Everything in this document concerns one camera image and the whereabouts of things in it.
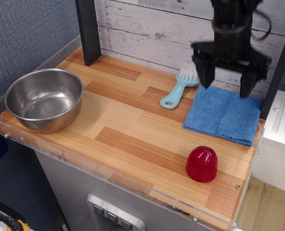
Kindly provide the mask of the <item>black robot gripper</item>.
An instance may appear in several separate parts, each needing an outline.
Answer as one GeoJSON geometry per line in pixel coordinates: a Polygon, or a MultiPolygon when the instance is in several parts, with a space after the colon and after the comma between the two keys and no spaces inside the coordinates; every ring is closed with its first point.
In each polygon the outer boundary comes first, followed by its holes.
{"type": "Polygon", "coordinates": [[[257,81],[267,78],[272,59],[250,45],[251,24],[212,24],[214,41],[194,42],[192,59],[201,85],[206,89],[215,79],[215,68],[239,72],[240,97],[250,96],[257,81]]]}

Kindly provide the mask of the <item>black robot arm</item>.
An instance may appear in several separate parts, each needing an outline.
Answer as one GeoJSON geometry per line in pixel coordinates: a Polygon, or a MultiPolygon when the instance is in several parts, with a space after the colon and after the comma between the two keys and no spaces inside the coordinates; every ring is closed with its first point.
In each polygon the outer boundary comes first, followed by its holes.
{"type": "Polygon", "coordinates": [[[208,88],[217,67],[242,74],[240,97],[249,97],[256,83],[267,78],[271,58],[251,44],[253,13],[259,0],[213,0],[214,40],[194,42],[192,60],[201,84],[208,88]]]}

